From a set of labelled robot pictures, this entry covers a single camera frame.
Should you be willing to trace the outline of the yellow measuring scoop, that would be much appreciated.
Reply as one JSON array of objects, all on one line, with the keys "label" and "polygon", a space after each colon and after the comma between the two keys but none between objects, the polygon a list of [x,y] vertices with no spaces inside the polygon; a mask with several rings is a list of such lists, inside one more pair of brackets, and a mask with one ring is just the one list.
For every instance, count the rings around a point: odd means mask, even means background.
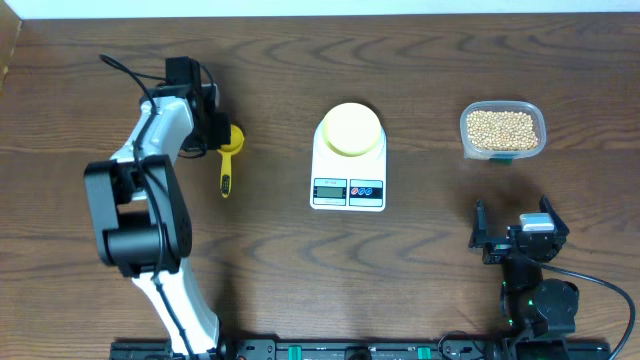
[{"label": "yellow measuring scoop", "polygon": [[221,155],[220,167],[220,193],[223,198],[228,198],[232,189],[232,157],[243,148],[245,136],[237,125],[231,126],[231,142],[222,145],[217,152]]}]

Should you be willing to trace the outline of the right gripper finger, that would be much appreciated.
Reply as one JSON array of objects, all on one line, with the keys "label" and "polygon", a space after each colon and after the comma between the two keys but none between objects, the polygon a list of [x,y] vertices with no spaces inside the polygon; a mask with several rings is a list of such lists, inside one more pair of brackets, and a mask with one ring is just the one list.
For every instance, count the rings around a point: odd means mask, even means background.
[{"label": "right gripper finger", "polygon": [[539,209],[542,213],[546,213],[551,218],[552,223],[554,224],[555,232],[559,236],[568,236],[570,234],[570,230],[564,221],[559,217],[557,212],[553,209],[551,202],[547,195],[543,195],[539,201]]},{"label": "right gripper finger", "polygon": [[474,224],[470,236],[470,248],[482,248],[488,241],[488,228],[484,203],[477,200],[474,207]]}]

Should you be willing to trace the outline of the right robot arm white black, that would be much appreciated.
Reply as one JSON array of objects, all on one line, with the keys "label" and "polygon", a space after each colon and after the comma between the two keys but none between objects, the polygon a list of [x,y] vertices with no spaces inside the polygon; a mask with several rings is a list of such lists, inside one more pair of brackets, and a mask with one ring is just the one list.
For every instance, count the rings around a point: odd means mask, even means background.
[{"label": "right robot arm white black", "polygon": [[500,305],[511,332],[486,347],[489,359],[567,359],[562,336],[576,330],[579,290],[571,282],[545,279],[542,267],[562,249],[570,233],[547,197],[537,213],[519,217],[504,235],[491,235],[484,203],[474,207],[469,246],[482,250],[486,265],[502,269]]}]

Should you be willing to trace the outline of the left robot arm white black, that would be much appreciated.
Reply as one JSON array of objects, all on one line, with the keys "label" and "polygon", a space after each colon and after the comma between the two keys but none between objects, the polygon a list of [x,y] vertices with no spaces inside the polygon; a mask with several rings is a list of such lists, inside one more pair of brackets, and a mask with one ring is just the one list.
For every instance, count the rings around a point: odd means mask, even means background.
[{"label": "left robot arm white black", "polygon": [[232,140],[219,90],[190,57],[165,61],[157,86],[144,87],[141,115],[126,143],[84,171],[101,261],[142,290],[166,327],[160,340],[117,340],[113,359],[230,359],[232,342],[204,300],[192,271],[192,224],[174,164]]}]

